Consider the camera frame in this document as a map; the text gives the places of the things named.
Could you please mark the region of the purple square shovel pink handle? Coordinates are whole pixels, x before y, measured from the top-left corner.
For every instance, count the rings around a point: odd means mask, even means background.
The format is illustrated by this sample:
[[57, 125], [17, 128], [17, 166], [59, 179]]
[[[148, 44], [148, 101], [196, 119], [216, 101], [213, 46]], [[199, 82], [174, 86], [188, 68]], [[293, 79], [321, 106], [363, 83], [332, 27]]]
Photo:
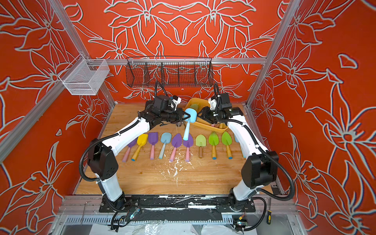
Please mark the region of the purple square shovel pink handle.
[[151, 144], [151, 150], [150, 150], [150, 160], [153, 160], [155, 157], [155, 145], [158, 142], [158, 133], [157, 132], [151, 132], [148, 134], [148, 142]]

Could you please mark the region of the green shovel yellow handle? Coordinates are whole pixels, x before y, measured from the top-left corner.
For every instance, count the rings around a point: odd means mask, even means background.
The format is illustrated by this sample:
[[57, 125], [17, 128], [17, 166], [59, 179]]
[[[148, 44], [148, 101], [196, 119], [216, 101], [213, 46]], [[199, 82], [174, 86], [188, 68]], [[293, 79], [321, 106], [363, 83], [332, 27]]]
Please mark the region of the green shovel yellow handle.
[[219, 144], [219, 137], [215, 132], [209, 135], [209, 144], [212, 146], [211, 157], [213, 160], [217, 159], [216, 146]]
[[232, 144], [232, 138], [227, 131], [223, 132], [223, 134], [221, 136], [221, 141], [226, 146], [228, 159], [232, 159], [233, 156], [232, 156], [232, 152], [231, 152], [231, 149], [230, 149], [230, 145]]

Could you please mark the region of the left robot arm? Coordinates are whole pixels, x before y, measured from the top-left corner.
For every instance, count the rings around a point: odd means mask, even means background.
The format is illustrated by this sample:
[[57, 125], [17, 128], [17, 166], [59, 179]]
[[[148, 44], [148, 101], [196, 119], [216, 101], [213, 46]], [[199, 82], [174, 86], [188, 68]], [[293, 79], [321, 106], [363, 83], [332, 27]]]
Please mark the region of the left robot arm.
[[138, 112], [138, 116], [118, 132], [91, 141], [79, 161], [81, 178], [87, 182], [96, 182], [113, 210], [124, 210], [128, 202], [118, 182], [116, 156], [133, 140], [162, 122], [180, 122], [190, 117], [182, 108], [175, 111], [152, 112], [147, 109]]

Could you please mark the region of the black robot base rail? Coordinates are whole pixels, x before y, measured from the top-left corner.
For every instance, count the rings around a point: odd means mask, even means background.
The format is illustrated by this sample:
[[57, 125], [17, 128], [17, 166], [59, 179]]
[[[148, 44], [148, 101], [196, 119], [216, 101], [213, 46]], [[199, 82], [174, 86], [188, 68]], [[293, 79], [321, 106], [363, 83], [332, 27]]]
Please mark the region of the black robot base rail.
[[127, 195], [126, 201], [133, 208], [173, 210], [173, 209], [212, 209], [217, 212], [255, 212], [253, 201], [247, 201], [241, 209], [231, 209], [227, 195]]

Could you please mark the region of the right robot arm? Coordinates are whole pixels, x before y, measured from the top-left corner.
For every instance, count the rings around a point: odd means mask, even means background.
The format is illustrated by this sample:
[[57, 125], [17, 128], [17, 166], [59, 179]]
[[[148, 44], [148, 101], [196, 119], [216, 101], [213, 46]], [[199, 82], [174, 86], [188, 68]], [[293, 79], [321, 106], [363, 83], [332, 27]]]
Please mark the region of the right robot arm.
[[[275, 151], [269, 151], [258, 140], [249, 127], [243, 112], [233, 107], [227, 93], [216, 94], [208, 100], [209, 107], [199, 112], [199, 117], [211, 124], [225, 123], [238, 139], [241, 149], [246, 154], [246, 162], [241, 169], [241, 181], [229, 193], [230, 207], [234, 211], [241, 210], [246, 201], [254, 195], [263, 192], [280, 201], [294, 198], [296, 188], [288, 171], [279, 163]], [[277, 178], [278, 170], [285, 174], [290, 184], [289, 193], [276, 196], [263, 189]]]

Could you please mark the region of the light green shovel wooden handle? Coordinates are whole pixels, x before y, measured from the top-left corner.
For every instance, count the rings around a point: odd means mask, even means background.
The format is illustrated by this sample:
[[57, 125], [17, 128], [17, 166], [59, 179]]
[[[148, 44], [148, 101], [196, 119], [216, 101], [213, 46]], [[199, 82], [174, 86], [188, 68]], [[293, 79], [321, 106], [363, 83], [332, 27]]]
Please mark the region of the light green shovel wooden handle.
[[203, 158], [203, 149], [206, 146], [206, 137], [202, 134], [198, 135], [195, 139], [195, 144], [198, 147], [199, 158]]

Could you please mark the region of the yellow square shovel yellow handle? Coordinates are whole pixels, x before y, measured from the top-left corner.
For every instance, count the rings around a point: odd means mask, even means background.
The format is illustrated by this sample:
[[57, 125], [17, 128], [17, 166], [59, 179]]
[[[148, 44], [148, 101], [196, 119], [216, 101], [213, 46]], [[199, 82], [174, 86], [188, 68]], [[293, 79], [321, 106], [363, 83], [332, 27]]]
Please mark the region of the yellow square shovel yellow handle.
[[136, 149], [135, 153], [133, 154], [131, 160], [132, 161], [136, 161], [137, 160], [137, 157], [139, 155], [139, 152], [141, 150], [141, 148], [146, 145], [147, 143], [147, 140], [148, 140], [148, 134], [141, 134], [138, 139], [137, 139], [137, 145], [138, 145], [138, 148]]

